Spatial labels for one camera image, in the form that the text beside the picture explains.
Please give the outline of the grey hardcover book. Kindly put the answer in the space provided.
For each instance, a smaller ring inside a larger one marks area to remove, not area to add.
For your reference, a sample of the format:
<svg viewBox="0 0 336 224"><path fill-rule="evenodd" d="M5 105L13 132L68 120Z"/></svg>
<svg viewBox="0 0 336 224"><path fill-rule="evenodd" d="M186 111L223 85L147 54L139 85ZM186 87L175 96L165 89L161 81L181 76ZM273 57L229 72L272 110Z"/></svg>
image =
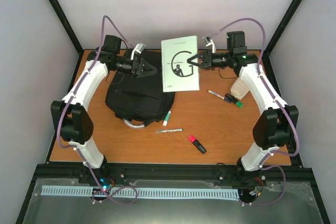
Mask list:
<svg viewBox="0 0 336 224"><path fill-rule="evenodd" d="M187 60L197 54L197 37L161 41L163 92L198 91L198 67Z"/></svg>

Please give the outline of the black student bag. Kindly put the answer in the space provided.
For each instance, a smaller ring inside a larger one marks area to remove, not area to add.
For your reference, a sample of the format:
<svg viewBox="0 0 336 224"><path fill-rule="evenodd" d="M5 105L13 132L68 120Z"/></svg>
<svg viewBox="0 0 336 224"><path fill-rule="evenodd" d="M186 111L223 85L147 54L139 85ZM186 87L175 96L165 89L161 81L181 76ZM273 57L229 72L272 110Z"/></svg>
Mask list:
<svg viewBox="0 0 336 224"><path fill-rule="evenodd" d="M132 129L164 120L175 99L175 92L163 92L161 54L144 50L140 57L156 67L157 73L134 78L117 72L105 99L106 106Z"/></svg>

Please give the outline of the blue white pen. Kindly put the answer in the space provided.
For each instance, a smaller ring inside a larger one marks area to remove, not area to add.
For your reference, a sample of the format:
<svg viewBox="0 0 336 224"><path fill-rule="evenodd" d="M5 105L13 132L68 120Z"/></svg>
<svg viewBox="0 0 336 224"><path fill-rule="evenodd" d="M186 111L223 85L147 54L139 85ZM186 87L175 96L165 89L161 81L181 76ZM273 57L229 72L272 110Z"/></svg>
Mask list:
<svg viewBox="0 0 336 224"><path fill-rule="evenodd" d="M207 91L208 91L208 93L210 93L212 95L215 95L216 97L218 97L218 98L220 98L220 99L222 99L222 100L224 100L224 101L226 101L228 103L232 103L232 101L230 99L226 98L225 96L222 96L222 95L220 95L220 94L218 94L218 93L216 93L216 92L214 92L212 90L207 90Z"/></svg>

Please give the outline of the silver pen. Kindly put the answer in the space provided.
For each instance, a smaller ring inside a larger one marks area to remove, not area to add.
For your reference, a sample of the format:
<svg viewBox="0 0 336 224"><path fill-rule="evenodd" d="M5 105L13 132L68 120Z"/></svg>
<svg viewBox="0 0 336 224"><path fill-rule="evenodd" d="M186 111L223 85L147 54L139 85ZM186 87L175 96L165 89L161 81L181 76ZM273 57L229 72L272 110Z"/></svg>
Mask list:
<svg viewBox="0 0 336 224"><path fill-rule="evenodd" d="M158 130L156 133L172 133L172 132L182 132L183 129L168 129L168 130Z"/></svg>

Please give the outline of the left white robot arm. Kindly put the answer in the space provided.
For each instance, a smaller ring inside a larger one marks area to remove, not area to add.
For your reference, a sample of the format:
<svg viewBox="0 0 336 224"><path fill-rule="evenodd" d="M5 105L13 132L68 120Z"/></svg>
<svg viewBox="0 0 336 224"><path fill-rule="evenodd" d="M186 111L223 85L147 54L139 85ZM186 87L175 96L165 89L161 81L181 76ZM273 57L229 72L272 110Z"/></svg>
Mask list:
<svg viewBox="0 0 336 224"><path fill-rule="evenodd" d="M145 44L138 43L129 57L120 56L121 38L107 35L100 46L87 57L84 69L61 101L50 107L56 140L61 148L72 148L85 166L92 168L91 178L97 183L108 180L109 170L102 166L104 155L93 139L93 122L88 114L90 101L101 81L112 71L131 77L147 77L157 73L157 68L140 55Z"/></svg>

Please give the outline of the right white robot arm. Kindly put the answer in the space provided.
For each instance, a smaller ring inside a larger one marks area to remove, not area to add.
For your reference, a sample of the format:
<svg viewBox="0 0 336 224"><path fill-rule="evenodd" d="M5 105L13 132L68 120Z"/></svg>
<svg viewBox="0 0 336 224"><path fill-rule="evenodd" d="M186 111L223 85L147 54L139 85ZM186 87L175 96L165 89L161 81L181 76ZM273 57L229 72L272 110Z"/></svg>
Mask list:
<svg viewBox="0 0 336 224"><path fill-rule="evenodd" d="M250 92L259 108L260 117L253 128L254 142L248 152L236 165L236 180L239 184L248 184L263 168L265 161L291 140L295 142L295 151L288 156L299 153L299 138L296 124L299 111L296 106L288 105L277 93L266 77L260 64L261 56L249 54L243 31L227 33L227 48L224 53L217 53L211 37L204 37L210 50L198 53L187 62L201 69L233 69L237 80L232 85L244 87L233 97L241 99Z"/></svg>

